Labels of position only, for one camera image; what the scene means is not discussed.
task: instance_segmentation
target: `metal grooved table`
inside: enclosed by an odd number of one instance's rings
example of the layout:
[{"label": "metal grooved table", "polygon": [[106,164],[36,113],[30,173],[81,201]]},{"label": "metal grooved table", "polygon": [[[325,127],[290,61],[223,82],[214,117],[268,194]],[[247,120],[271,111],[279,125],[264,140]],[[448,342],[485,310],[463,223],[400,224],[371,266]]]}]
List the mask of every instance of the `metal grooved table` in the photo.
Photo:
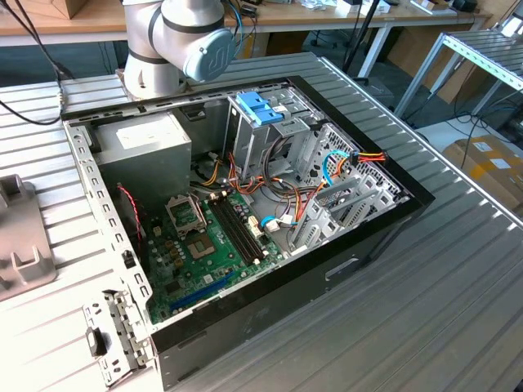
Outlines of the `metal grooved table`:
[{"label": "metal grooved table", "polygon": [[[291,74],[321,91],[437,199],[381,260],[177,390],[512,390],[523,377],[521,223],[326,60],[303,53],[237,61],[208,86]],[[116,77],[69,82],[66,90],[74,109],[126,100]],[[50,118],[55,93],[46,83],[4,88],[0,99]],[[18,173],[36,186],[59,272],[54,283],[0,302],[9,353],[2,370],[15,376],[16,390],[103,390],[80,308],[118,279],[64,131],[5,112],[0,128],[0,175]],[[149,369],[120,390],[160,390],[159,377]]]},{"label": "metal grooved table", "polygon": [[396,116],[401,117],[404,114],[443,46],[455,53],[432,86],[432,91],[436,91],[451,75],[460,57],[470,60],[498,79],[472,114],[477,114],[503,83],[518,91],[523,89],[523,42],[491,30],[442,33],[396,107]]}]

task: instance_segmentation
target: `yellow cable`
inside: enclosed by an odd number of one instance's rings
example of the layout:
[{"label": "yellow cable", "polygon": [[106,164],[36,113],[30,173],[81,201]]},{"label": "yellow cable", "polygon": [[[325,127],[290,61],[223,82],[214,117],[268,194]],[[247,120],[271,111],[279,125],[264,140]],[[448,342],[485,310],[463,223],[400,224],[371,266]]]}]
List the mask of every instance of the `yellow cable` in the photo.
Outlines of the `yellow cable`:
[{"label": "yellow cable", "polygon": [[213,184],[214,181],[216,181],[216,177],[218,175],[218,165],[219,164],[220,163],[217,161],[216,166],[214,167],[214,172],[212,173],[212,177],[209,179],[209,181],[205,181],[204,183],[202,183],[202,185],[209,186],[209,185]]}]

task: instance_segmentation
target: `blue cable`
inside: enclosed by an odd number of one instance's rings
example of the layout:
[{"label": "blue cable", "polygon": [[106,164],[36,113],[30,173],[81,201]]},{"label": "blue cable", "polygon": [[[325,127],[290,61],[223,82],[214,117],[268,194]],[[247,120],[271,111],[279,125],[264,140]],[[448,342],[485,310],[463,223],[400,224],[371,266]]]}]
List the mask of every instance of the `blue cable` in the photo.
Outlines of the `blue cable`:
[{"label": "blue cable", "polygon": [[238,55],[240,49],[242,48],[242,45],[244,44],[244,24],[242,23],[242,17],[239,15],[238,10],[236,10],[236,7],[232,4],[232,2],[228,2],[229,7],[232,8],[232,11],[236,14],[236,22],[239,25],[239,46],[238,49],[236,49],[235,57]]},{"label": "blue cable", "polygon": [[347,154],[345,151],[341,151],[340,149],[335,149],[334,151],[331,151],[330,153],[328,153],[326,156],[325,156],[325,159],[324,159],[324,164],[323,164],[323,173],[324,173],[324,177],[325,177],[325,180],[327,181],[327,183],[329,185],[332,185],[333,184],[333,180],[330,178],[330,175],[329,175],[329,170],[327,169],[327,162],[329,160],[329,157],[331,155],[334,155],[334,154],[337,154],[337,155],[341,155],[343,156],[344,158],[350,158],[351,156],[349,154]]},{"label": "blue cable", "polygon": [[276,219],[275,216],[272,216],[272,215],[270,215],[270,216],[266,216],[265,218],[263,218],[263,219],[261,220],[261,222],[260,222],[260,226],[261,226],[261,227],[265,227],[265,225],[266,225],[267,223],[269,223],[270,221],[272,221],[272,220],[274,220],[274,219]]}]

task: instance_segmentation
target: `cardboard box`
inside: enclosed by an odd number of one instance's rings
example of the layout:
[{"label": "cardboard box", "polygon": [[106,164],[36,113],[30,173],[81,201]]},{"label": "cardboard box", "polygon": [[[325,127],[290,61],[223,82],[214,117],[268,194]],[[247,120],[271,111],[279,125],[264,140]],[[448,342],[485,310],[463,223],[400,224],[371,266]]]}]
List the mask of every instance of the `cardboard box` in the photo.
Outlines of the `cardboard box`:
[{"label": "cardboard box", "polygon": [[[461,166],[467,140],[457,140],[443,155]],[[471,139],[465,172],[481,188],[518,216],[523,216],[523,159],[495,136]]]},{"label": "cardboard box", "polygon": [[443,11],[449,8],[445,0],[416,0],[416,3],[429,11]]},{"label": "cardboard box", "polygon": [[[9,5],[17,10],[15,2],[7,0]],[[20,0],[27,12],[60,19],[73,19],[87,0]]]}]

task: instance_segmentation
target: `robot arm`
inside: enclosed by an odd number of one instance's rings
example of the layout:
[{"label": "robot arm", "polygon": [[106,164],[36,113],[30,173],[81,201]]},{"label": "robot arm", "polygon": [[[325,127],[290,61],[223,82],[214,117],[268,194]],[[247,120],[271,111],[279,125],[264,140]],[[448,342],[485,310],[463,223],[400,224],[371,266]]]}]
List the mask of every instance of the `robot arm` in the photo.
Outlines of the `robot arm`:
[{"label": "robot arm", "polygon": [[170,96],[221,75],[235,54],[220,0],[125,0],[126,88],[137,98]]}]

